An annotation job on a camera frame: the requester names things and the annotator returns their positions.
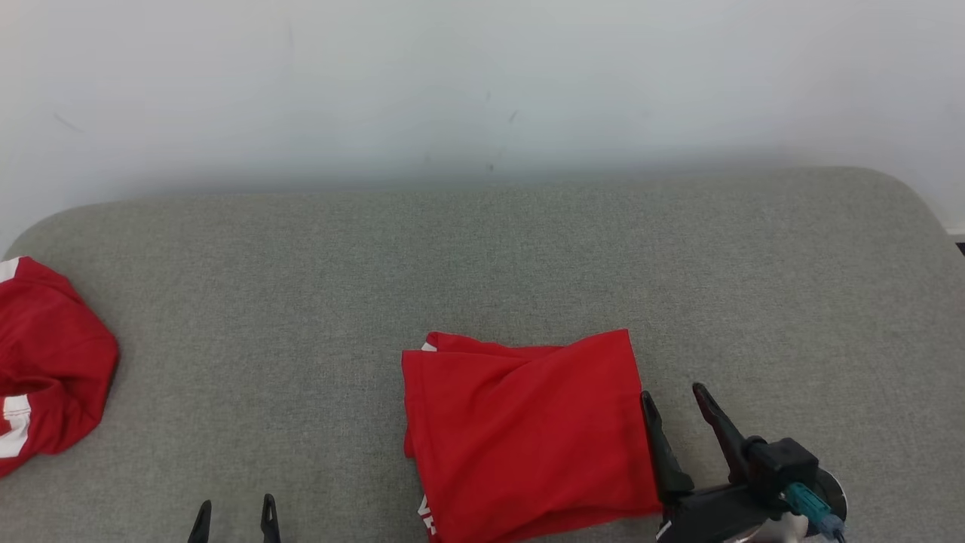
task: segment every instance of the white stripe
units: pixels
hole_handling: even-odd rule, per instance
[[[20,257],[0,262],[0,283],[14,278],[17,264],[20,264]]]
[[[671,522],[667,521],[667,524],[665,524],[664,527],[657,532],[657,541],[660,541],[660,537],[664,534],[665,531],[667,531],[667,529],[670,527],[670,524]]]
[[[0,436],[0,458],[16,458],[27,443],[30,427],[30,402],[27,395],[3,399],[3,417],[10,422],[10,432]]]

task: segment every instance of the gray fabric surface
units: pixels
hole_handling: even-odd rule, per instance
[[[422,541],[399,360],[433,329],[627,327],[699,486],[727,469],[695,380],[822,459],[852,543],[965,530],[965,259],[876,172],[134,201],[11,254],[68,276],[123,358],[91,436],[0,480],[4,541],[180,541],[205,499],[212,541],[261,541],[265,492],[286,543]]]

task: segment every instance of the white wall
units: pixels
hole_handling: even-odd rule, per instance
[[[785,164],[965,228],[965,2],[0,1],[0,249],[144,194]]]

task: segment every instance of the red fabric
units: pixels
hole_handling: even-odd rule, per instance
[[[100,423],[118,349],[58,273],[27,257],[0,272],[4,476],[35,454],[64,451]]]
[[[514,541],[661,511],[626,330],[562,348],[427,343],[438,351],[405,351],[402,373],[430,538]]]

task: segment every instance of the teal cable connector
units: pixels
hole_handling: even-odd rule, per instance
[[[844,521],[831,512],[831,506],[824,502],[810,488],[801,483],[791,483],[785,489],[785,501],[794,513],[808,518],[822,535],[834,541],[843,541]]]

